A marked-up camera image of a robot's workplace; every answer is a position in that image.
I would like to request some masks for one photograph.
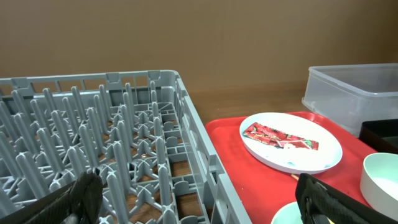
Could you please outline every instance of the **table surface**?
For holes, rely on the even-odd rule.
[[[262,112],[292,112],[308,110],[302,103],[307,82],[275,83],[269,85],[237,86],[219,90],[188,91],[203,124],[214,119],[248,116]],[[188,164],[174,164],[173,175],[190,173]],[[195,194],[176,198],[180,218],[188,215],[201,215]],[[128,198],[133,206],[135,198]],[[160,216],[145,207],[138,220],[146,221]],[[212,208],[207,208],[209,217]]]
[[[302,104],[307,82],[237,86],[189,91],[203,124],[214,119],[249,116],[262,112],[308,111]]]

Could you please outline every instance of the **dish rack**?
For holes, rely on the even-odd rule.
[[[131,82],[123,84],[129,78]],[[138,79],[146,80],[138,86]],[[101,80],[97,90],[89,84]],[[74,82],[64,91],[62,83]],[[37,91],[51,84],[53,91]],[[171,70],[0,79],[0,218],[95,172],[99,223],[251,223],[183,85]],[[172,175],[186,162],[190,174]],[[201,215],[178,214],[196,194]],[[126,199],[132,196],[132,206]]]

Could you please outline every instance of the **white bowl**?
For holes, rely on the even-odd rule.
[[[303,224],[297,202],[283,206],[273,217],[271,224]]]
[[[277,149],[243,136],[254,122],[288,134],[319,142],[318,151],[309,149]],[[317,174],[337,165],[343,150],[337,139],[325,128],[307,119],[285,113],[259,113],[246,118],[239,128],[246,149],[259,161],[290,174]]]
[[[363,161],[361,192],[373,209],[398,221],[398,155],[368,155]]]

